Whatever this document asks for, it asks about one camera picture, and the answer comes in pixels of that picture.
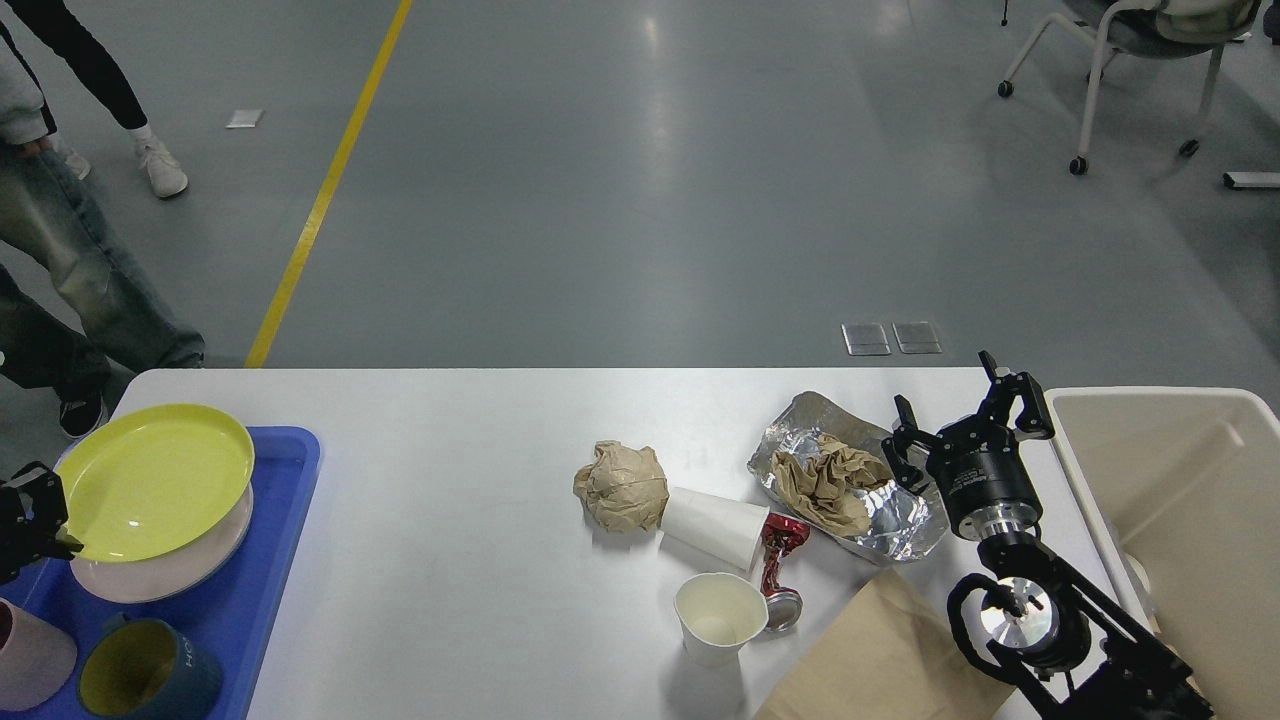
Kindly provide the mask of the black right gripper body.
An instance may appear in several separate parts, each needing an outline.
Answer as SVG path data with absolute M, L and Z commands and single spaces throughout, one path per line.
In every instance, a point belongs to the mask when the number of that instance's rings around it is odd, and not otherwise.
M 1039 524 L 1041 500 L 1015 432 L 1004 424 L 973 415 L 942 428 L 925 469 L 940 488 L 954 534 L 966 541 Z

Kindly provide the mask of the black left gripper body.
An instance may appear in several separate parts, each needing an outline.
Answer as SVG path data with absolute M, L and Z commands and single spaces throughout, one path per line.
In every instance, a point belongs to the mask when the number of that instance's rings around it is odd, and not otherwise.
M 1 488 L 1 584 L 10 583 L 31 564 L 28 518 L 18 489 Z

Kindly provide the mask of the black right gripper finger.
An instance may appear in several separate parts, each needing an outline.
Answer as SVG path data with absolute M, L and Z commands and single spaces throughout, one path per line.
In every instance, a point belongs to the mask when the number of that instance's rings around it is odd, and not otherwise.
M 910 461 L 909 455 L 913 447 L 923 448 L 927 454 L 931 452 L 933 436 L 919 428 L 913 406 L 905 396 L 895 395 L 893 404 L 899 414 L 899 423 L 892 434 L 881 441 L 881 450 L 893 474 L 895 483 L 911 495 L 922 495 L 929 480 L 925 478 L 925 473 Z
M 1009 430 L 1014 439 L 1052 439 L 1056 429 L 1041 383 L 1028 372 L 1000 366 L 989 351 L 979 351 L 978 357 L 989 380 L 978 416 Z

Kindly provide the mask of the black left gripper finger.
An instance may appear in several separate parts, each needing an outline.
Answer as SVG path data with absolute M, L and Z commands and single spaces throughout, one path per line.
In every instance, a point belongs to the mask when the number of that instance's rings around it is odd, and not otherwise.
M 83 544 L 64 529 L 69 520 L 61 478 L 45 462 L 32 461 L 19 469 L 6 487 L 19 491 L 28 518 L 31 561 L 70 561 Z

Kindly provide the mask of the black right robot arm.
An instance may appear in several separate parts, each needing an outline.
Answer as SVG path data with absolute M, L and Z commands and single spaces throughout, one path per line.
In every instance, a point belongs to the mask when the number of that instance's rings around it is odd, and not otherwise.
M 973 414 L 928 432 L 896 396 L 899 421 L 881 443 L 895 483 L 918 496 L 936 488 L 951 532 L 975 543 L 983 571 L 946 603 L 963 657 L 1042 719 L 1213 717 L 1190 666 L 1042 542 L 1019 445 L 1055 434 L 1044 392 L 986 351 L 979 360 L 989 388 Z

